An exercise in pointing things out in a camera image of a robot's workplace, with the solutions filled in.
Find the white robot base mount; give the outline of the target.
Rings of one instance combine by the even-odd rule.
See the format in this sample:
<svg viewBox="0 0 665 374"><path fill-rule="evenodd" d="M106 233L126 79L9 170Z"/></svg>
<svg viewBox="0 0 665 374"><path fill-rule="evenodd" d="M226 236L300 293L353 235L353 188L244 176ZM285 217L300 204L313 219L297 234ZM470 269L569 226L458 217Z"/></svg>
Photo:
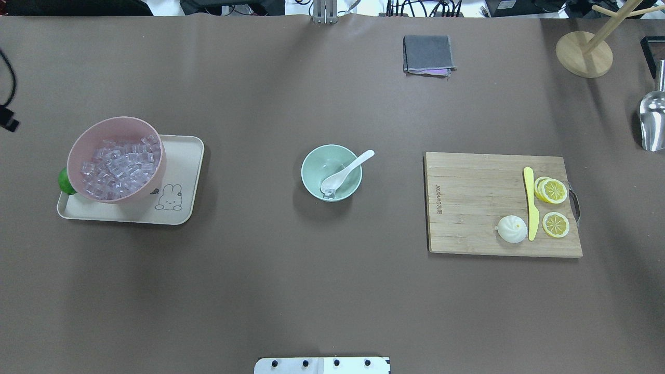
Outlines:
<svg viewBox="0 0 665 374"><path fill-rule="evenodd" d="M390 359L380 356L267 357L254 373L391 373Z"/></svg>

